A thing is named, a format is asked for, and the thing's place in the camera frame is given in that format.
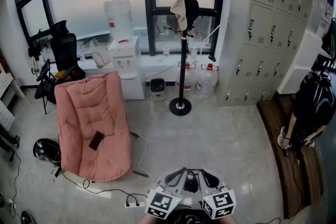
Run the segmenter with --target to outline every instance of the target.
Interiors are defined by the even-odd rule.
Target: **tiled floor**
[[[51,163],[27,157],[30,170],[37,172],[31,184],[24,157],[32,153],[33,144],[41,137],[57,138],[56,106],[47,105],[44,115],[42,100],[34,99],[34,89],[25,90],[27,98],[19,99],[13,107],[16,120],[12,134],[21,137],[18,155],[22,159],[19,196],[15,198],[20,210],[29,210],[37,223],[137,223],[144,209],[124,207],[126,196],[114,191],[106,196],[93,195],[78,189],[64,177],[52,179]],[[184,117],[174,116],[168,109],[174,97],[168,88],[164,102],[127,101],[127,114],[131,130],[148,139],[147,154],[141,166],[156,179],[160,173],[182,166],[207,168],[222,174],[233,188],[237,198],[234,213],[239,224],[269,222],[283,218],[282,194],[275,159],[261,117],[255,106],[218,107],[215,97],[208,100],[190,98],[193,108]],[[144,140],[132,138],[133,165],[144,150]],[[11,164],[0,158],[0,190],[6,197],[14,195],[13,180],[18,160]],[[66,173],[75,182],[83,179]],[[146,194],[151,180],[135,174],[108,183],[91,184],[95,189],[121,188],[127,192]],[[292,222],[312,223],[311,208],[306,208]],[[19,223],[8,212],[0,210],[4,223]]]

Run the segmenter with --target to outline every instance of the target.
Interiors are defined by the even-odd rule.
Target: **plastic water bottle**
[[[213,66],[212,63],[201,65],[201,71],[198,74],[196,83],[196,94],[200,99],[210,98],[216,88],[218,80],[218,66]]]
[[[134,35],[134,28],[129,0],[106,1],[104,10],[112,38],[119,43],[131,40]]]
[[[180,75],[181,75],[181,62],[178,63],[178,72],[175,82],[175,88],[177,94],[180,92]],[[191,67],[189,62],[185,63],[185,75],[184,75],[184,94],[191,95],[194,93],[196,85],[196,65],[194,68]]]

